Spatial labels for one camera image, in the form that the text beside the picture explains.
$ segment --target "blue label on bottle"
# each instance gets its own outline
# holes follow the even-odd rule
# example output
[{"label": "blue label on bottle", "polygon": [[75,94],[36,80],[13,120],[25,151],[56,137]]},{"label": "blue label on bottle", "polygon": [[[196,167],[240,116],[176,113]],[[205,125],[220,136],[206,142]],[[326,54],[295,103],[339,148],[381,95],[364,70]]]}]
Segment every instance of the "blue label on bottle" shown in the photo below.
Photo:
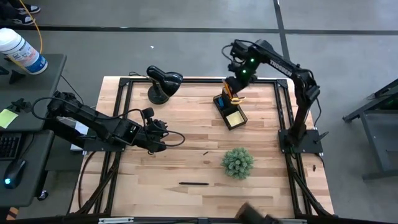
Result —
[{"label": "blue label on bottle", "polygon": [[41,69],[44,68],[45,64],[47,63],[47,60],[40,55],[39,58],[32,64],[26,67],[30,73],[35,73],[39,72]]}]

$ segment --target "green plant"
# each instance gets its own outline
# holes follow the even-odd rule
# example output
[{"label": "green plant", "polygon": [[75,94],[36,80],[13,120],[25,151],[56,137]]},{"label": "green plant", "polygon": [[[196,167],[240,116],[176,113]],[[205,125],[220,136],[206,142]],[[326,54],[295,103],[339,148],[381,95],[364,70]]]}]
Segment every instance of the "green plant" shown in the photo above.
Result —
[{"label": "green plant", "polygon": [[225,153],[221,165],[225,167],[225,174],[235,179],[246,179],[253,169],[254,159],[243,147],[234,148]]}]

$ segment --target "wooden table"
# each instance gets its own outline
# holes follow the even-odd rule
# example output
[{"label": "wooden table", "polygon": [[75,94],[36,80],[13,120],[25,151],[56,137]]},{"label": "wooden table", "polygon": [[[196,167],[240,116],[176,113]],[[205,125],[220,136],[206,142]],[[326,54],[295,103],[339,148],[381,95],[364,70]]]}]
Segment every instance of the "wooden table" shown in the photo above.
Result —
[{"label": "wooden table", "polygon": [[[104,77],[98,111],[112,115],[119,78]],[[295,113],[294,86],[291,80],[288,84]],[[285,158],[277,138],[280,127],[272,85],[254,84],[239,93],[246,96],[241,107],[248,122],[232,131],[228,131],[213,104],[213,97],[220,94],[222,84],[183,83],[164,105],[153,105],[148,100],[149,87],[150,83],[134,84],[130,109],[153,107],[154,118],[167,122],[169,130],[183,133],[187,140],[181,146],[169,147],[153,156],[138,147],[126,149],[119,168],[112,216],[231,218],[244,202],[250,202],[264,214],[293,217]],[[129,114],[129,119],[141,122],[135,112]],[[313,126],[311,115],[307,126]],[[180,136],[171,134],[165,140],[175,144]],[[226,176],[220,166],[224,153],[235,147],[245,147],[254,156],[254,168],[246,180]],[[88,163],[82,182],[83,203],[98,185],[103,157],[104,153],[96,153]],[[326,210],[333,213],[321,161],[314,155],[302,157],[308,187]],[[179,182],[210,185],[187,186]],[[298,194],[303,204],[300,190]],[[107,195],[104,194],[103,207]],[[76,188],[70,211],[77,208]]]}]

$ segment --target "white bottle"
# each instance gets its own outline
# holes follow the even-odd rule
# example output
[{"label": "white bottle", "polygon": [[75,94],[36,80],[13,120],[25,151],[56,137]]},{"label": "white bottle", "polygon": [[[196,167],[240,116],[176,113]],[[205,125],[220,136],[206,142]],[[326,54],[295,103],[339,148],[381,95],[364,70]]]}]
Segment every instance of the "white bottle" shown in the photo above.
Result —
[{"label": "white bottle", "polygon": [[0,29],[0,52],[25,71],[37,75],[47,68],[47,60],[12,29]]}]

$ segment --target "shoe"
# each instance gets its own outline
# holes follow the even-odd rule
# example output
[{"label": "shoe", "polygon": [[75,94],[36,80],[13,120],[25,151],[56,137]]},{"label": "shoe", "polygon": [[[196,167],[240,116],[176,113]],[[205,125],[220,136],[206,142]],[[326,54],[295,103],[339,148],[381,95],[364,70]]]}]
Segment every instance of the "shoe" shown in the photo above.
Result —
[{"label": "shoe", "polygon": [[15,24],[21,24],[21,25],[31,25],[34,22],[29,15],[19,15],[19,14],[17,15],[16,18],[12,19],[12,21]]},{"label": "shoe", "polygon": [[[26,8],[29,10],[29,13],[31,14],[36,14],[38,12],[40,12],[40,7],[39,6],[32,6],[30,4],[25,4]],[[25,15],[27,14],[26,10],[24,7],[19,7],[19,8],[15,8],[17,9],[18,13],[20,15]]]}]

